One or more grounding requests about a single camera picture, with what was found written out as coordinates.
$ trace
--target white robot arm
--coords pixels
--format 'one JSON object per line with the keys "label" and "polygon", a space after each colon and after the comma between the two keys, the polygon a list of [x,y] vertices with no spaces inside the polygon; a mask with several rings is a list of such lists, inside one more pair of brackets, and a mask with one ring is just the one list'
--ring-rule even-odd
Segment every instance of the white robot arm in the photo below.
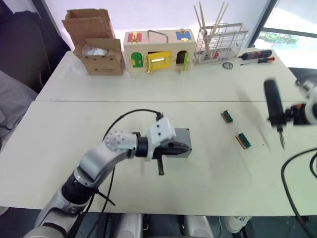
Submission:
{"label": "white robot arm", "polygon": [[[67,236],[91,196],[117,163],[135,156],[151,160],[155,150],[162,147],[162,151],[166,151],[165,145],[175,137],[175,128],[167,118],[161,118],[152,125],[146,137],[138,136],[137,133],[110,132],[102,143],[82,157],[66,183],[40,212],[35,228],[25,238]],[[181,154],[190,150],[185,144],[179,143],[178,146],[181,150],[172,153]]]}

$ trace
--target black screwdriver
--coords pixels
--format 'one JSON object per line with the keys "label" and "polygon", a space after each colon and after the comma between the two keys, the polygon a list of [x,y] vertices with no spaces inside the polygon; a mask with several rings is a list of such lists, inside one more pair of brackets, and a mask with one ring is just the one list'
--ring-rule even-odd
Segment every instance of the black screwdriver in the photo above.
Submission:
{"label": "black screwdriver", "polygon": [[271,50],[253,51],[253,52],[244,53],[243,55],[239,56],[238,58],[241,58],[243,60],[253,60],[253,59],[269,57],[271,55],[272,55]]}
{"label": "black screwdriver", "polygon": [[258,59],[258,61],[249,62],[249,63],[271,63],[274,60],[275,60],[274,56],[269,56],[269,57],[266,57],[266,58]]}

